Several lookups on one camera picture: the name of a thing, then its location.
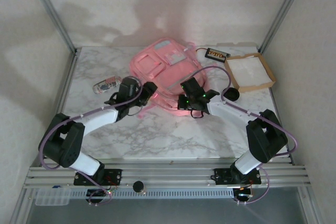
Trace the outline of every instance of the small box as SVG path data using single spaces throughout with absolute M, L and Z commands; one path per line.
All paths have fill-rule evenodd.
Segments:
M 251 57 L 251 56 L 259 58 L 261 64 L 265 68 L 265 71 L 266 71 L 268 77 L 272 80 L 271 82 L 267 82 L 267 83 L 264 83 L 264 84 L 261 84 L 261 85 L 258 85 L 258 86 L 243 86 L 243 87 L 241 87 L 241 86 L 238 85 L 228 62 L 230 60 L 244 59 L 244 58 Z M 244 56 L 233 56 L 233 57 L 227 58 L 226 61 L 224 62 L 224 66 L 231 76 L 233 86 L 236 89 L 238 89 L 238 91 L 241 92 L 241 93 L 244 93 L 244 92 L 247 92 L 247 91 L 258 90 L 258 89 L 270 88 L 276 82 L 276 78 L 275 78 L 274 74 L 272 73 L 271 69 L 269 68 L 269 66 L 267 65 L 266 60 L 258 52 L 253 53 L 253 54 L 247 54 L 247 55 L 244 55 Z

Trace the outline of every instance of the black bracket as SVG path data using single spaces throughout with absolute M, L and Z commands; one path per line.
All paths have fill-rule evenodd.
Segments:
M 101 186 L 119 186 L 121 181 L 121 169 L 104 169 L 101 179 L 99 181 L 92 178 Z M 75 180 L 73 181 L 75 186 L 94 186 L 94 184 L 87 180 L 80 173 L 75 174 Z
M 258 170 L 253 169 L 246 175 L 235 176 L 231 168 L 217 168 L 214 169 L 214 175 L 210 179 L 215 181 L 218 185 L 261 185 L 260 173 Z

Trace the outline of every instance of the marble surface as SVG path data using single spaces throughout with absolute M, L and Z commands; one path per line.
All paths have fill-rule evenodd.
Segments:
M 232 55 L 256 52 L 253 47 L 214 48 Z M 128 76 L 129 62 L 141 49 L 83 47 L 64 113 L 74 116 L 102 106 L 118 88 L 95 94 L 92 86 L 113 75 Z M 206 59 L 202 65 L 214 63 Z M 228 79 L 221 70 L 210 70 L 207 75 L 212 89 L 221 92 L 226 87 Z M 254 112 L 274 111 L 268 89 L 242 93 L 237 103 Z M 146 111 L 143 119 L 127 116 L 91 132 L 83 139 L 82 150 L 95 158 L 209 158 L 240 157 L 248 146 L 245 132 L 216 116 L 178 117 L 154 107 Z

